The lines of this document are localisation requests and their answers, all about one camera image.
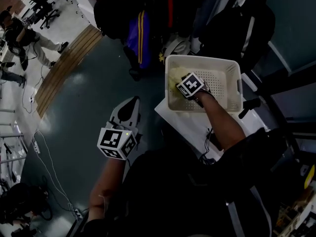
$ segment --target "black shirt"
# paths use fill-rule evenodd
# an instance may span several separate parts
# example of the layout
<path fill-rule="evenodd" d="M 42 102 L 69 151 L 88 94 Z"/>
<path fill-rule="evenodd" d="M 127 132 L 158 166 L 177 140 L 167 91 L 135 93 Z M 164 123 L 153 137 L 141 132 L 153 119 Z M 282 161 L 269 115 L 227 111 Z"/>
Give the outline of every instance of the black shirt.
<path fill-rule="evenodd" d="M 16 38 L 19 36 L 24 28 L 22 22 L 19 19 L 13 18 L 12 21 L 13 23 L 5 29 L 5 40 L 8 43 L 17 42 Z M 31 42 L 35 40 L 35 34 L 36 33 L 32 29 L 27 29 L 23 38 L 19 42 L 20 46 L 28 46 Z"/>

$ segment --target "black shoe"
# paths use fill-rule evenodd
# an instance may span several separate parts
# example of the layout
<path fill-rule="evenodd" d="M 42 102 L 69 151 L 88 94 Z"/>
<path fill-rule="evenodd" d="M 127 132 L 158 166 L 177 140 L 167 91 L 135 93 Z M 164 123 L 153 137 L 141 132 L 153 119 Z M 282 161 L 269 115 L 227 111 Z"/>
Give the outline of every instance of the black shoe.
<path fill-rule="evenodd" d="M 52 69 L 52 68 L 54 67 L 55 63 L 56 63 L 55 61 L 52 61 L 52 62 L 50 63 L 49 69 Z"/>
<path fill-rule="evenodd" d="M 65 50 L 65 48 L 68 46 L 68 42 L 65 42 L 65 43 L 62 43 L 61 44 L 61 49 L 60 49 L 60 51 L 58 51 L 59 53 L 62 53 L 64 50 Z"/>
<path fill-rule="evenodd" d="M 26 78 L 22 77 L 22 76 L 20 76 L 20 77 L 22 78 L 22 82 L 19 83 L 19 87 L 22 86 L 22 89 L 24 89 L 24 86 L 25 86 L 25 83 L 26 83 Z"/>

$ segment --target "white cable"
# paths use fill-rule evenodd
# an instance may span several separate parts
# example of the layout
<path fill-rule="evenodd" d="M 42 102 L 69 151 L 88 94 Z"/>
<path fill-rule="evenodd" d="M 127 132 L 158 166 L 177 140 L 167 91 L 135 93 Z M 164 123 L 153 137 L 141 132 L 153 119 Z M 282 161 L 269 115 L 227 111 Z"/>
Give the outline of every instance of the white cable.
<path fill-rule="evenodd" d="M 55 171 L 55 168 L 54 168 L 53 159 L 52 159 L 52 157 L 51 157 L 51 155 L 50 155 L 50 151 L 49 151 L 49 148 L 48 148 L 48 145 L 47 145 L 47 143 L 46 143 L 46 140 L 45 140 L 44 135 L 42 134 L 41 131 L 36 130 L 36 132 L 35 132 L 34 135 L 33 135 L 33 139 L 35 140 L 35 134 L 36 134 L 37 132 L 39 132 L 39 133 L 42 135 L 43 139 L 44 139 L 44 142 L 45 142 L 46 148 L 47 148 L 47 150 L 48 150 L 48 155 L 49 155 L 50 160 L 51 160 L 51 164 L 52 164 L 52 168 L 53 168 L 53 171 L 54 171 L 56 180 L 57 180 L 57 182 L 58 182 L 58 184 L 59 184 L 59 186 L 60 186 L 60 188 L 61 188 L 61 190 L 62 190 L 63 192 L 61 192 L 61 191 L 57 188 L 57 186 L 55 185 L 54 180 L 53 180 L 53 178 L 52 178 L 50 172 L 48 171 L 48 169 L 47 169 L 45 163 L 43 162 L 43 160 L 39 157 L 39 155 L 38 155 L 37 153 L 36 153 L 36 155 L 37 155 L 37 157 L 41 160 L 41 162 L 43 163 L 43 165 L 45 166 L 46 171 L 48 172 L 49 177 L 50 177 L 50 179 L 51 179 L 53 185 L 55 186 L 56 190 L 57 190 L 60 194 L 62 194 L 62 195 L 66 198 L 66 200 L 68 201 L 68 208 L 69 208 L 70 212 L 72 213 L 73 217 L 74 217 L 75 219 L 77 219 L 77 216 L 76 216 L 76 214 L 75 214 L 74 205 L 70 202 L 70 200 L 69 200 L 69 198 L 68 198 L 66 192 L 64 191 L 63 187 L 61 186 L 61 184 L 60 184 L 60 182 L 59 182 L 59 180 L 58 180 L 58 178 L 57 178 L 57 174 L 56 174 L 56 171 Z"/>

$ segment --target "laundry basket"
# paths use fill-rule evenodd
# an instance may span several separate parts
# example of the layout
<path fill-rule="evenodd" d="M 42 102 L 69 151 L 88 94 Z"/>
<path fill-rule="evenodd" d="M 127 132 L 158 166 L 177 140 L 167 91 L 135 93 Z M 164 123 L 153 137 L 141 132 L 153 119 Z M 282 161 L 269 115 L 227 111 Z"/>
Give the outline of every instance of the laundry basket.
<path fill-rule="evenodd" d="M 242 111 L 241 75 L 236 61 L 202 56 L 169 55 L 165 67 L 165 96 L 169 109 L 176 112 L 205 112 L 196 101 L 189 101 L 170 89 L 169 71 L 181 67 L 203 79 L 210 87 L 212 95 L 228 113 Z"/>

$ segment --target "wooden plank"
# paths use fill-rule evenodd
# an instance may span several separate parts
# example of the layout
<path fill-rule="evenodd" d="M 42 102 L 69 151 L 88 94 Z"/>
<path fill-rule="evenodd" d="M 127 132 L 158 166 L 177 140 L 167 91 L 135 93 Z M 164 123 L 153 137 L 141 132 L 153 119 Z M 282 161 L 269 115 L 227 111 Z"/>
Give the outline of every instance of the wooden plank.
<path fill-rule="evenodd" d="M 46 101 L 48 99 L 48 97 L 51 95 L 51 93 L 53 92 L 54 88 L 56 87 L 56 85 L 58 84 L 58 82 L 65 76 L 65 74 L 67 73 L 67 70 L 69 70 L 71 68 L 71 65 L 76 62 L 76 60 L 78 59 L 78 57 L 80 57 L 80 55 L 85 55 L 86 52 L 86 47 L 89 46 L 89 44 L 96 38 L 96 36 L 100 35 L 100 32 L 94 32 L 91 31 L 88 33 L 88 35 L 81 40 L 81 42 L 73 49 L 73 53 L 68 55 L 67 58 L 62 62 L 62 65 L 60 66 L 59 70 L 55 73 L 54 77 L 50 80 L 50 83 L 47 85 L 46 87 L 46 91 L 44 94 L 42 94 L 42 96 L 39 99 L 38 102 L 38 113 L 41 112 L 42 108 L 44 107 L 44 105 L 46 104 Z"/>
<path fill-rule="evenodd" d="M 43 101 L 43 104 L 38 108 L 39 116 L 42 118 L 45 111 L 47 110 L 49 104 L 55 97 L 56 93 L 59 91 L 60 87 L 64 83 L 67 76 L 72 72 L 72 70 L 78 65 L 82 58 L 96 45 L 96 43 L 102 38 L 102 34 L 98 31 L 83 47 L 82 51 L 78 53 L 75 60 L 72 60 L 72 63 L 69 65 L 68 69 L 63 70 L 64 73 L 60 75 L 57 83 L 54 84 L 45 98 L 46 101 Z"/>
<path fill-rule="evenodd" d="M 92 31 L 93 29 L 95 29 L 92 25 L 87 26 L 78 36 L 77 38 L 70 44 L 68 50 L 66 50 L 66 52 L 64 52 L 60 58 L 58 59 L 58 61 L 56 62 L 55 66 L 49 71 L 49 73 L 47 74 L 45 80 L 43 81 L 43 83 L 41 84 L 41 86 L 39 87 L 39 90 L 37 92 L 37 94 L 35 95 L 35 100 L 38 101 L 40 99 L 40 96 L 44 93 L 47 85 L 49 84 L 51 78 L 54 76 L 54 74 L 57 72 L 57 70 L 59 69 L 59 67 L 61 66 L 63 60 L 65 60 L 65 58 L 67 57 L 67 53 L 71 52 L 72 49 L 78 45 L 78 43 L 82 40 L 82 38 L 84 38 L 90 31 Z"/>

